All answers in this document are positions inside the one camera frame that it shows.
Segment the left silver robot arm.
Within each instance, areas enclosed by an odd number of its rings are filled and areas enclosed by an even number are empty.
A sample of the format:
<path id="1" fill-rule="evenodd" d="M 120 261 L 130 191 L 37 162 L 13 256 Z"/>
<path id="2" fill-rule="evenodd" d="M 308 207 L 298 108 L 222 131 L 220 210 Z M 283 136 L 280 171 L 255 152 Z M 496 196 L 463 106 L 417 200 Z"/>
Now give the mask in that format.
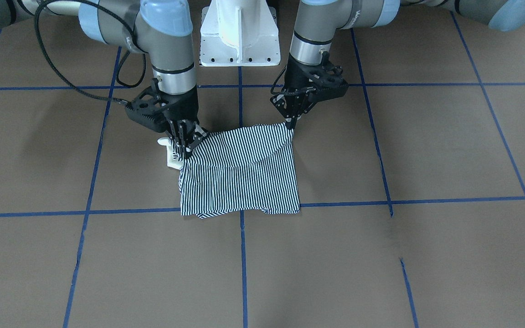
<path id="1" fill-rule="evenodd" d="M 343 69 L 330 61 L 336 31 L 385 26 L 401 8 L 414 5 L 446 9 L 498 31 L 525 25 L 525 0 L 302 0 L 281 71 L 284 85 L 271 97 L 286 128 L 294 129 L 317 103 L 346 94 Z"/>

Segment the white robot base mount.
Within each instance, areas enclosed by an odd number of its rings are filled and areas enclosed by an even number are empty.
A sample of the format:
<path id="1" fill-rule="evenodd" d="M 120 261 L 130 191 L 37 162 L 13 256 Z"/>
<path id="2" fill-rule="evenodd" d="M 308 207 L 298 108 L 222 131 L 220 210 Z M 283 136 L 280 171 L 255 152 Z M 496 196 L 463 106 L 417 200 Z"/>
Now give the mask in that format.
<path id="1" fill-rule="evenodd" d="M 265 0 L 212 0 L 201 11 L 200 65 L 279 65 L 281 52 L 275 13 Z"/>

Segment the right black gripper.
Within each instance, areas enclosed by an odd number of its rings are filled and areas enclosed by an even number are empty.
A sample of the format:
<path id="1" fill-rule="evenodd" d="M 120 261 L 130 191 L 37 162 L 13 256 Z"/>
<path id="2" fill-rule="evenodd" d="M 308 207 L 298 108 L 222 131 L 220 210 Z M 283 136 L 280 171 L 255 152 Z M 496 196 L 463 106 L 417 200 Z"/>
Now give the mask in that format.
<path id="1" fill-rule="evenodd" d="M 190 147 L 197 147 L 208 137 L 208 129 L 199 125 L 197 116 L 199 110 L 197 87 L 179 95 L 163 92 L 162 102 L 166 103 L 162 113 L 165 118 L 172 120 L 171 132 L 179 155 L 183 159 L 188 159 L 191 156 Z"/>

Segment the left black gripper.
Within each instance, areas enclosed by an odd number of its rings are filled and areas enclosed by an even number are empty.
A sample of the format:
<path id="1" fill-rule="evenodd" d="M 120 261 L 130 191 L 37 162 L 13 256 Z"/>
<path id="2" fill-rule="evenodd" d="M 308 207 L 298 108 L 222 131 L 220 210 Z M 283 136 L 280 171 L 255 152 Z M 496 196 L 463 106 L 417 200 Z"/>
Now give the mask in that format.
<path id="1" fill-rule="evenodd" d="M 284 73 L 285 127 L 293 130 L 304 113 L 327 100 L 327 57 L 323 56 L 317 65 L 308 65 L 290 56 Z"/>

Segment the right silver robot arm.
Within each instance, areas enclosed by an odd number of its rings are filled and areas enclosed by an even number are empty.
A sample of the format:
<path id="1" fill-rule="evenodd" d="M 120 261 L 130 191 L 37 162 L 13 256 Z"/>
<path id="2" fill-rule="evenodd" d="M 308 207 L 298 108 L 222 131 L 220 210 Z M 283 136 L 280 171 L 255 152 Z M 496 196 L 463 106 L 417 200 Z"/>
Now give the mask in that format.
<path id="1" fill-rule="evenodd" d="M 0 29 L 33 18 L 42 54 L 52 70 L 81 95 L 85 92 L 52 63 L 40 31 L 40 17 L 75 16 L 83 33 L 104 44 L 122 46 L 151 62 L 153 79 L 131 101 L 106 98 L 125 106 L 136 123 L 167 133 L 181 159 L 208 135 L 199 125 L 192 21 L 186 0 L 0 0 Z"/>

